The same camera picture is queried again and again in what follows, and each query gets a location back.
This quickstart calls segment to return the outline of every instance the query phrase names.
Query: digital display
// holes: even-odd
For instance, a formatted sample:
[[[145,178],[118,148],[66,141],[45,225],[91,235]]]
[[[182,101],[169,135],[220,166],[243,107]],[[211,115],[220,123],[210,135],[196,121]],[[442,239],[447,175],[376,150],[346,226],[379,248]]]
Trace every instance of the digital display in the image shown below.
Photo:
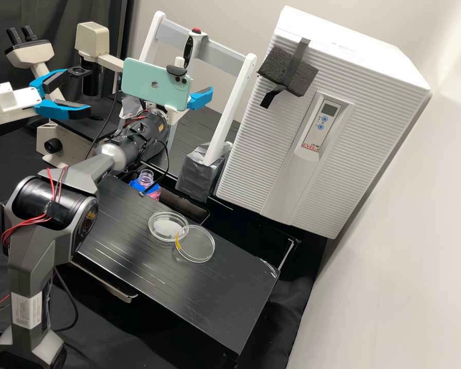
[[[323,106],[323,109],[321,110],[321,113],[326,114],[326,115],[330,115],[330,116],[334,116],[336,114],[337,110],[338,110],[337,107],[334,107],[333,105],[325,104]]]

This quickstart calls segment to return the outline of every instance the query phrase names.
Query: petri dish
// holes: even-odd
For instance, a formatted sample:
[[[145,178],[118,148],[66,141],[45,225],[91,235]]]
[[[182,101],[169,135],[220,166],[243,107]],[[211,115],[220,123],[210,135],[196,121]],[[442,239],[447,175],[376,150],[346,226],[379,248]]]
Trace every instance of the petri dish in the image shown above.
[[[187,219],[175,211],[158,211],[149,219],[150,233],[164,242],[175,242],[176,235],[187,226]],[[183,232],[179,235],[180,238],[184,236]]]
[[[215,251],[213,236],[199,225],[187,225],[176,235],[176,249],[187,260],[205,262]]]

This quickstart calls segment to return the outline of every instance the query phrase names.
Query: smartphone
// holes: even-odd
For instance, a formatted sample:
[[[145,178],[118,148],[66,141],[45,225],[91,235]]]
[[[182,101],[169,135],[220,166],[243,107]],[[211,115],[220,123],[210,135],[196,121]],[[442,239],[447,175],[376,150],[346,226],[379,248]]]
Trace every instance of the smartphone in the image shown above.
[[[174,76],[163,67],[126,58],[121,90],[158,105],[170,105],[179,111],[186,109],[191,78]]]

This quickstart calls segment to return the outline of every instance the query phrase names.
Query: white wall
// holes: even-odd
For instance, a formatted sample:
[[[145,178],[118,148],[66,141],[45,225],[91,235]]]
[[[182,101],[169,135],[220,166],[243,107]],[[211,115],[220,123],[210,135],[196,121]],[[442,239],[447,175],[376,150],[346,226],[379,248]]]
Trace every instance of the white wall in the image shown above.
[[[153,14],[162,10],[169,19],[188,28],[200,27],[221,44],[244,54],[255,53],[258,67],[280,11],[290,5],[394,44],[425,72],[424,69],[432,68],[430,63],[424,66],[423,61],[438,53],[439,40],[447,34],[448,20],[453,16],[456,3],[461,0],[135,0],[129,56],[138,58]],[[172,63],[179,54],[176,49],[162,47],[156,64]],[[235,78],[204,63],[197,67],[192,76],[193,90],[213,85],[214,99],[209,106],[222,112]],[[431,73],[424,75],[429,83],[436,79]],[[253,84],[254,79],[249,83],[236,114],[239,121]]]
[[[423,61],[446,78],[316,280],[287,369],[461,368],[461,8],[454,14],[440,53]]]

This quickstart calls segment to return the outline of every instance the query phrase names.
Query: ribbed white panel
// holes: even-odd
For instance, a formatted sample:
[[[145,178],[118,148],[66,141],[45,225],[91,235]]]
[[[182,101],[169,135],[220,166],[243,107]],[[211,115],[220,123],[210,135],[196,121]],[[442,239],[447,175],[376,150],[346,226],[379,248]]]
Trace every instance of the ribbed white panel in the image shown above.
[[[278,46],[293,53],[296,45],[274,35],[269,50]],[[311,47],[304,60],[319,73],[303,97],[284,91],[263,109],[260,102],[275,84],[257,79],[217,196],[262,210],[312,98],[320,90],[352,102],[355,109],[329,155],[321,156],[313,182],[289,223],[335,238],[429,91]]]

